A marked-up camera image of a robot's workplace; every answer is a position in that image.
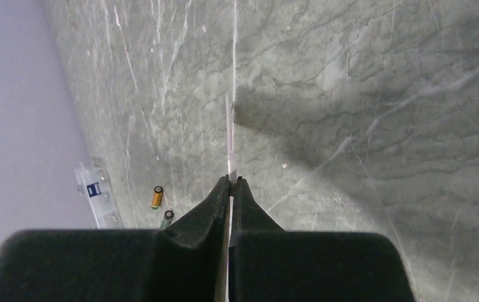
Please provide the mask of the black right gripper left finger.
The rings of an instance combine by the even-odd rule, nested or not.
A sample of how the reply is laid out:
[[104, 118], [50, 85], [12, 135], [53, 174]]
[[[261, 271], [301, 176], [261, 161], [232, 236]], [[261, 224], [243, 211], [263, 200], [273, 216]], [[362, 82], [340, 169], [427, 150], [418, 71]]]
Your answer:
[[22, 230], [0, 246], [0, 301], [214, 301], [230, 181], [163, 230]]

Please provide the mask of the green AAA battery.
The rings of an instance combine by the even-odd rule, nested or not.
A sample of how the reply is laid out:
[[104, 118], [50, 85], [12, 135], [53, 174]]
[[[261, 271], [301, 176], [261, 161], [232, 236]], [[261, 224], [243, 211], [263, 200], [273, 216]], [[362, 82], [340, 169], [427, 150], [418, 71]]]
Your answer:
[[173, 222], [174, 216], [175, 214], [172, 210], [166, 210], [160, 223], [160, 230], [164, 230], [169, 227]]

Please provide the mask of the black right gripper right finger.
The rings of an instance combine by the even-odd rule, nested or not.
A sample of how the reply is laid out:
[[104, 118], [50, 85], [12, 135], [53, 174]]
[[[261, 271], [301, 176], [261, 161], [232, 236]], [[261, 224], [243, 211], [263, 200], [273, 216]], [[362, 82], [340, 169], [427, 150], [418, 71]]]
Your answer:
[[414, 300], [387, 237], [286, 231], [256, 203], [245, 179], [237, 180], [233, 193], [230, 301]]

